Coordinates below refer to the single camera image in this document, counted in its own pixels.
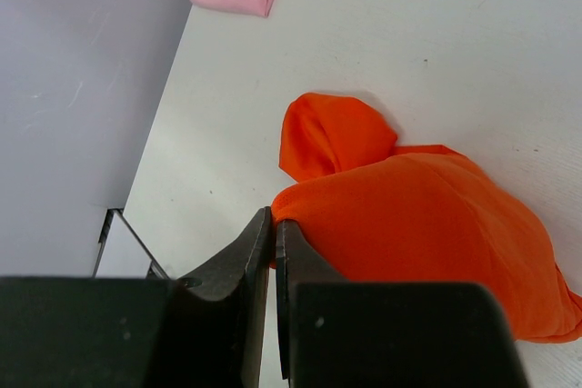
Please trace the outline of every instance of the white tabletop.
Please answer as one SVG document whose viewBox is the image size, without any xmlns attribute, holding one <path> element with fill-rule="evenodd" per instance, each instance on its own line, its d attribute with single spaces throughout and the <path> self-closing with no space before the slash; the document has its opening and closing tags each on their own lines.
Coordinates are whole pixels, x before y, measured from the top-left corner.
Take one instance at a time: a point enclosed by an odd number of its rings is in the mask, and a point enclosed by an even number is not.
<svg viewBox="0 0 582 388">
<path fill-rule="evenodd" d="M 581 65 L 582 0 L 276 0 L 268 19 L 193 8 L 125 218 L 169 274 L 192 270 L 292 183 L 277 168 L 289 103 L 355 95 L 401 143 L 447 144 L 526 202 L 582 293 Z M 582 383 L 582 344 L 520 350 L 535 386 Z"/>
</svg>

